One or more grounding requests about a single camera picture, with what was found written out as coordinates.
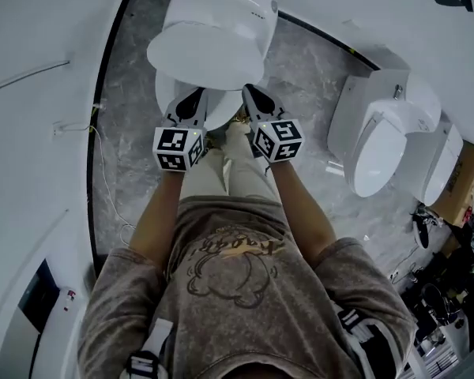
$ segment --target gray marble floor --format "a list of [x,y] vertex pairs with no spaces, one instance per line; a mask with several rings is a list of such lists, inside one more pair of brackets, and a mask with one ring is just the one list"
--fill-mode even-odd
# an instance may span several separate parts
[[[107,183],[120,215],[138,221],[160,172],[152,158],[154,129],[161,120],[156,103],[155,70],[146,58],[146,47],[163,24],[170,0],[130,0],[120,25],[105,77],[98,130],[103,139]],[[265,60],[263,85],[276,93],[297,116],[307,136],[295,169],[325,210],[340,237],[361,240],[379,268],[389,275],[417,245],[410,212],[414,198],[401,192],[393,180],[369,198],[356,196],[344,177],[326,170],[337,159],[328,151],[326,138],[340,91],[347,75],[371,72],[349,53],[304,28],[279,19]],[[100,149],[93,163],[93,207],[97,253],[108,253],[128,242],[131,229],[114,212],[104,185]],[[431,231],[429,250],[419,249],[403,262],[399,278],[414,262],[425,265],[432,250],[444,243],[448,230]],[[397,285],[401,289],[407,280]]]

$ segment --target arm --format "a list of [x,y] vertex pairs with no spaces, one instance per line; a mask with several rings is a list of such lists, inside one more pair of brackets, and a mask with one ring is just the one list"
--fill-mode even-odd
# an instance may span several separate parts
[[118,377],[142,347],[164,289],[184,174],[165,173],[137,224],[129,249],[112,250],[81,326],[78,360],[84,377]]
[[384,323],[404,360],[416,325],[392,284],[355,239],[336,241],[330,222],[289,162],[271,163],[270,168],[297,246],[330,298]]
[[164,270],[171,253],[183,173],[165,172],[142,213],[130,248]]
[[305,260],[312,265],[319,254],[336,241],[325,213],[303,186],[290,162],[271,163],[293,238]]

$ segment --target pants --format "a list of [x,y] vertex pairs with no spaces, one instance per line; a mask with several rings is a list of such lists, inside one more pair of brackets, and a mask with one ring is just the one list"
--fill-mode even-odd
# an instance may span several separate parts
[[265,159],[258,162],[246,133],[250,127],[233,122],[226,132],[223,150],[211,149],[186,173],[181,199],[201,195],[221,195],[267,199],[280,202],[272,172],[265,175]]

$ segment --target wire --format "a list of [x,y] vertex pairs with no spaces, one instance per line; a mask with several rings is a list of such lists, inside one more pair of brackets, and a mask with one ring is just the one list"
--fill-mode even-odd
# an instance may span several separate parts
[[[414,249],[412,249],[411,253],[409,253],[409,255],[408,255],[404,260],[402,260],[401,262],[399,262],[399,263],[397,264],[397,267],[395,267],[395,268],[393,269],[393,272],[395,272],[396,270],[398,270],[398,268],[399,268],[404,262],[406,262],[409,258],[411,258],[411,256],[412,256],[418,249],[419,249],[418,246],[416,246]],[[392,280],[391,280],[392,285],[395,285],[396,283],[401,282],[407,275],[409,275],[409,274],[412,272],[412,269],[413,269],[414,267],[416,267],[416,263],[415,263],[415,262],[413,262],[413,263],[411,264],[411,267],[409,268],[408,273],[405,274],[404,276],[402,276],[400,279],[395,280],[396,276],[393,277]]]
[[131,227],[132,229],[135,230],[136,226],[133,225],[132,223],[128,222],[125,218],[123,218],[119,212],[118,209],[116,208],[116,205],[114,201],[112,200],[112,195],[111,195],[111,189],[109,188],[109,184],[107,184],[107,178],[105,176],[105,161],[103,160],[103,145],[102,145],[102,137],[100,136],[100,133],[98,130],[96,130],[95,126],[88,125],[84,129],[67,129],[67,128],[61,128],[63,132],[69,132],[69,131],[85,131],[92,129],[95,131],[96,136],[98,137],[98,142],[100,144],[100,158],[102,159],[102,176],[103,176],[103,183],[105,184],[105,187],[107,188],[107,194],[109,197],[109,201],[111,202],[112,208],[114,209],[114,212],[116,216],[124,223],[124,225],[121,226],[121,229],[119,229],[119,240],[121,240],[121,243],[123,243],[125,246],[129,246],[130,244],[125,242],[122,237],[123,229],[125,227]]

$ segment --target buckle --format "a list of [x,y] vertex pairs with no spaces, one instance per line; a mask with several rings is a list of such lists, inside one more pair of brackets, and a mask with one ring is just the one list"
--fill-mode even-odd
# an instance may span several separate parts
[[158,377],[158,357],[151,351],[134,352],[126,363],[126,372],[140,377]]

